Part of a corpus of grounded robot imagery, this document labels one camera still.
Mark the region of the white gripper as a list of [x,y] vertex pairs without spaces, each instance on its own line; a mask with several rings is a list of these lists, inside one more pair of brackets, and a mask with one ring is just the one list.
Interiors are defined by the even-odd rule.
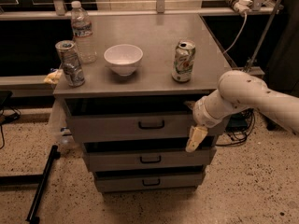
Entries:
[[192,117],[194,121],[200,126],[192,126],[190,128],[189,139],[185,150],[187,152],[194,152],[202,141],[206,138],[207,128],[213,128],[220,123],[218,119],[213,118],[206,110],[206,97],[201,98],[197,102],[185,101],[184,104],[192,109]]

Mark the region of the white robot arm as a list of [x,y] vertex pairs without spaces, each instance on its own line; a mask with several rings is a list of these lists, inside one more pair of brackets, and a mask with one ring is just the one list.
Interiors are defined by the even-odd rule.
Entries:
[[185,103],[195,125],[190,128],[185,150],[194,152],[208,130],[228,116],[254,108],[285,130],[299,134],[299,98],[269,89],[260,78],[232,70],[225,72],[218,87],[196,102]]

